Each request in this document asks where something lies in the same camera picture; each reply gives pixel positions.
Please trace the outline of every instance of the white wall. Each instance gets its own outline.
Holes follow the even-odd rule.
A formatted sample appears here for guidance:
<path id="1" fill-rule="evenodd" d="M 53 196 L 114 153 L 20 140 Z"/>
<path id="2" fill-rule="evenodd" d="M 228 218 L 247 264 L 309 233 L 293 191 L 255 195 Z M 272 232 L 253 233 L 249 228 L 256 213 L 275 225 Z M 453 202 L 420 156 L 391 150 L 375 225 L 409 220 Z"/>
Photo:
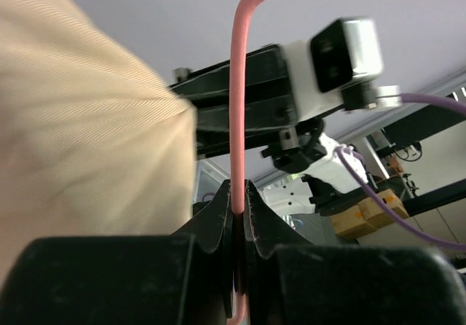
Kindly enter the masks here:
<path id="1" fill-rule="evenodd" d="M 426 127 L 434 121 L 426 120 Z M 466 122 L 425 139 L 421 145 L 423 155 L 419 161 L 402 162 L 404 171 L 412 173 L 419 195 L 466 178 Z M 418 214 L 407 222 L 438 238 L 466 243 L 466 199 Z M 397 224 L 358 240 L 362 245 L 428 246 Z"/>

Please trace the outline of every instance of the cardboard box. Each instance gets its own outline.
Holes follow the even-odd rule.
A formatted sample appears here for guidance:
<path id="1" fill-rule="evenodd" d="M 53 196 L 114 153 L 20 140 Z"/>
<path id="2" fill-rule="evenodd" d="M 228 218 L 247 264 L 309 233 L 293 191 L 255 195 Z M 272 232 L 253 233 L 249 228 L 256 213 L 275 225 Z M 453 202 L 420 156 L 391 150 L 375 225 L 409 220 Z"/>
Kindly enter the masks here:
<path id="1" fill-rule="evenodd" d="M 401 218 L 405 219 L 409 217 L 403 206 L 403 203 L 391 189 L 384 190 L 383 192 L 377 194 L 377 196 L 380 197 L 387 204 L 387 206 Z M 364 219 L 377 229 L 393 223 L 393 220 L 388 215 L 386 215 L 385 212 L 383 212 L 383 210 L 370 197 L 360 201 L 359 208 L 363 213 Z"/>
<path id="2" fill-rule="evenodd" d="M 357 205 L 331 216 L 331 221 L 335 234 L 348 240 L 354 240 L 376 231 L 376 228 L 364 219 Z"/>

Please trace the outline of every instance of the pink tube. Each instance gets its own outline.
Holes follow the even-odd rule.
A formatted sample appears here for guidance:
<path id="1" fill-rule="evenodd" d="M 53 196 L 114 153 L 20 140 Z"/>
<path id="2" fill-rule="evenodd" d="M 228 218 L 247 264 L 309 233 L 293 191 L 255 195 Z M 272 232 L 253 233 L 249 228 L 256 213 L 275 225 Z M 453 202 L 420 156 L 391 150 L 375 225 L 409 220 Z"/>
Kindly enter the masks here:
<path id="1" fill-rule="evenodd" d="M 232 211 L 245 210 L 245 70 L 250 19 L 265 0 L 241 0 L 234 15 L 230 52 L 229 123 L 232 177 Z M 237 311 L 228 324 L 239 324 L 245 315 L 246 296 L 237 294 Z"/>

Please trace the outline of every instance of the cloth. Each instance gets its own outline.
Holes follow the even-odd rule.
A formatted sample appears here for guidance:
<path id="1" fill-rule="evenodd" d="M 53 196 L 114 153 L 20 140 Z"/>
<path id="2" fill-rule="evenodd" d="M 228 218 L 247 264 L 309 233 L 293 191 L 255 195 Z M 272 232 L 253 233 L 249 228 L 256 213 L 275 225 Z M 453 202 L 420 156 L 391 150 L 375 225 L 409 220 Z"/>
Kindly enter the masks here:
<path id="1" fill-rule="evenodd" d="M 187 222 L 191 104 L 70 0 L 0 0 L 0 21 L 0 283 L 35 238 Z"/>

